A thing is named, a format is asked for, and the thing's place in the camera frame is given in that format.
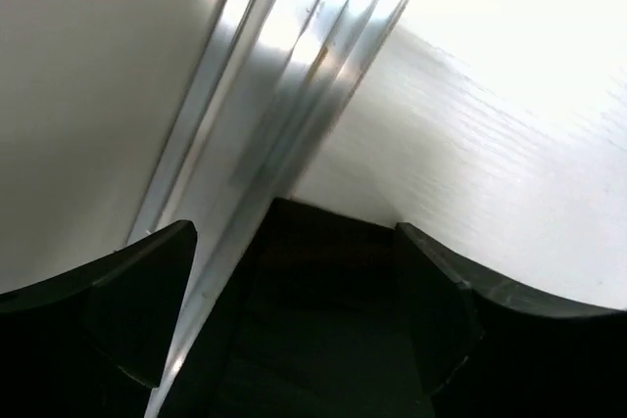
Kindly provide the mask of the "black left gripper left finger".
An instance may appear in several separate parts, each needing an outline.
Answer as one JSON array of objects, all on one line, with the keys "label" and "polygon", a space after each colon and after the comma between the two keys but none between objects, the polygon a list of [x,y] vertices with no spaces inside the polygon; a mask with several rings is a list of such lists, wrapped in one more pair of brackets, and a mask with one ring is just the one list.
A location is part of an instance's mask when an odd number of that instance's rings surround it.
[{"label": "black left gripper left finger", "polygon": [[141,417],[160,383],[197,245],[178,220],[1,297],[4,417]]}]

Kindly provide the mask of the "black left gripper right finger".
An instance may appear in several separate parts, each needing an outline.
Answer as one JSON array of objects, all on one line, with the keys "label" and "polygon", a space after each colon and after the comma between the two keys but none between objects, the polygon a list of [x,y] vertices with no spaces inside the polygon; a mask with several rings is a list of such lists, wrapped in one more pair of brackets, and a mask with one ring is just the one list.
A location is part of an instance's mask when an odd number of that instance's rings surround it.
[{"label": "black left gripper right finger", "polygon": [[421,390],[438,417],[622,417],[626,314],[532,288],[409,223],[394,256]]}]

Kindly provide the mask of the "black trousers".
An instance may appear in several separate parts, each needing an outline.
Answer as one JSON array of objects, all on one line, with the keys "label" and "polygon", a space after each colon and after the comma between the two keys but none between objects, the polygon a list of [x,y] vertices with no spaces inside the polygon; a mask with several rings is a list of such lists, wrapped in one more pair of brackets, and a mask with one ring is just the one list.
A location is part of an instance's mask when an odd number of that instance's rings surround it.
[{"label": "black trousers", "polygon": [[163,417],[429,417],[390,228],[275,200]]}]

